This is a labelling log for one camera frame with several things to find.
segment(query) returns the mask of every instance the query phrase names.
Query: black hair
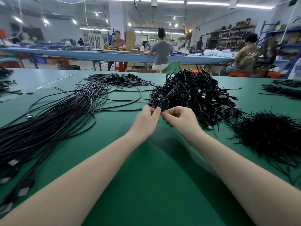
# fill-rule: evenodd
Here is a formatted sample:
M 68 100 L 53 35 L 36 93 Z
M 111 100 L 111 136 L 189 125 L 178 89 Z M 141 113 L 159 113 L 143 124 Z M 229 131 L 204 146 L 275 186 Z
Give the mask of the black hair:
M 159 39 L 163 39 L 164 37 L 166 37 L 164 28 L 158 28 L 158 37 L 159 37 Z
M 250 43 L 256 43 L 257 39 L 258 39 L 258 35 L 256 33 L 251 33 L 246 37 L 245 41 Z

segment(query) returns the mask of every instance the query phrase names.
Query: gray t-shirt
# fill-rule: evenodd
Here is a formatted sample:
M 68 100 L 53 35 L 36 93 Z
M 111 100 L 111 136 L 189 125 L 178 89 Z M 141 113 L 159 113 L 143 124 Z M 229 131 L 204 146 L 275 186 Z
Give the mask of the gray t-shirt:
M 169 55 L 173 52 L 173 45 L 168 41 L 159 41 L 153 45 L 150 49 L 151 52 L 155 53 L 155 65 L 169 63 Z

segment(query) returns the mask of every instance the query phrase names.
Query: blue shelf frame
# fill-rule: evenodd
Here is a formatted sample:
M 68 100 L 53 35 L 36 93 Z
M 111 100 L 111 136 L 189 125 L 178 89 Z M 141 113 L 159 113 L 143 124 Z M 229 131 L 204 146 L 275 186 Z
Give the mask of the blue shelf frame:
M 263 29 L 266 25 L 273 25 L 273 26 L 276 27 L 278 24 L 280 24 L 280 22 L 277 22 L 276 24 L 267 24 L 266 21 L 264 21 L 263 25 L 261 27 L 256 45 L 262 45 L 262 44 L 258 44 L 259 42 L 261 42 L 262 40 L 265 39 L 265 37 L 263 39 L 260 39 L 262 34 L 269 34 L 269 36 L 274 36 L 275 34 L 278 34 L 278 33 L 284 33 L 285 29 L 263 31 Z M 301 32 L 301 27 L 287 29 L 286 32 L 288 32 L 288 33 L 290 33 L 290 32 Z M 290 67 L 289 67 L 287 73 L 284 75 L 284 79 L 287 79 L 288 76 L 290 75 L 292 69 L 294 68 L 296 62 L 298 61 L 299 57 L 301 57 L 301 43 L 298 43 L 298 44 L 283 44 L 283 45 L 281 45 L 281 47 L 282 48 L 292 48 L 292 47 L 297 48 L 297 47 L 300 47 L 299 51 L 297 52 L 296 57 L 290 62 Z

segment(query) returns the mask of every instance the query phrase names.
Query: red shirt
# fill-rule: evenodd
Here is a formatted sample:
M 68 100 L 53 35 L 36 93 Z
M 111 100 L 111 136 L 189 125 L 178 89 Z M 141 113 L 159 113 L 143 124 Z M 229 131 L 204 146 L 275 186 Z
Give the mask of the red shirt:
M 119 48 L 119 47 L 122 47 L 123 45 L 126 45 L 125 40 L 119 39 L 118 42 L 115 43 L 114 47 L 115 47 L 115 48 Z

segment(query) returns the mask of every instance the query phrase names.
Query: assembly line table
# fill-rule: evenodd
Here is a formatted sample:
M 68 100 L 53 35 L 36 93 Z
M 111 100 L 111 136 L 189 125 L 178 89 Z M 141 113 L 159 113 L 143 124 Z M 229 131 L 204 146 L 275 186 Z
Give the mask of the assembly line table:
M 139 63 L 153 63 L 155 57 L 142 54 L 118 54 L 118 53 L 101 53 L 96 51 L 54 51 L 54 50 L 39 50 L 39 49 L 29 49 L 29 48 L 0 48 L 0 51 L 5 53 L 12 53 L 18 56 L 18 52 L 25 52 L 31 54 L 33 61 L 35 62 L 35 67 L 38 69 L 35 60 L 35 54 L 44 54 L 50 56 L 59 56 L 65 58 L 74 58 L 79 60 L 92 60 L 94 70 L 95 62 L 97 61 L 115 61 L 115 62 L 139 62 Z M 176 56 L 171 55 L 169 57 L 170 62 L 180 61 L 181 64 L 219 64 L 222 62 L 233 62 L 234 57 L 216 57 L 216 56 Z M 278 67 L 285 67 L 290 61 L 289 60 L 275 60 L 274 65 Z
M 59 91 L 54 87 L 66 91 L 73 90 L 75 86 L 71 86 L 72 84 L 78 84 L 78 81 L 91 74 L 109 73 L 36 69 L 14 69 L 14 71 L 15 73 L 9 78 L 18 79 L 16 87 L 23 88 L 24 92 L 33 91 L 34 94 L 17 95 L 1 103 L 0 126 L 26 113 L 27 107 L 41 97 L 58 93 Z M 165 74 L 133 74 L 156 84 L 163 85 L 165 82 Z M 25 86 L 27 83 L 24 84 L 21 77 L 17 78 L 18 75 L 40 76 L 40 79 L 47 79 L 48 75 L 52 75 L 57 76 L 58 79 L 49 79 L 52 83 L 43 81 Z M 221 88 L 242 87 L 241 90 L 231 90 L 229 93 L 239 98 L 239 101 L 235 103 L 245 112 L 270 110 L 272 107 L 274 113 L 300 118 L 300 101 L 259 94 L 263 92 L 260 90 L 260 85 L 269 84 L 271 79 L 220 76 L 213 78 L 218 80 Z M 37 77 L 32 78 L 32 82 L 37 81 Z M 152 90 L 152 88 L 152 86 L 139 86 L 141 90 Z M 139 96 L 139 92 L 113 92 L 109 94 L 109 99 L 138 99 Z M 149 92 L 143 91 L 141 99 L 147 98 L 149 98 Z M 121 104 L 123 103 L 107 101 L 104 106 Z M 137 109 L 146 104 L 147 101 L 139 101 L 122 109 Z M 134 111 L 95 113 L 97 120 L 95 126 L 77 137 L 63 140 L 40 166 L 36 174 L 36 183 L 27 197 L 124 135 L 130 129 L 137 113 Z M 205 131 L 243 157 L 288 181 L 265 160 L 259 159 L 252 150 L 241 144 L 234 144 L 238 143 L 238 140 L 229 140 L 228 138 L 234 133 L 223 121 L 220 122 L 220 133 L 217 132 L 216 126 L 213 130 Z M 254 225 L 228 188 L 214 174 L 209 164 L 160 118 L 154 134 L 129 156 L 96 202 L 83 225 Z M 21 175 L 20 173 L 8 184 L 0 186 L 0 200 Z

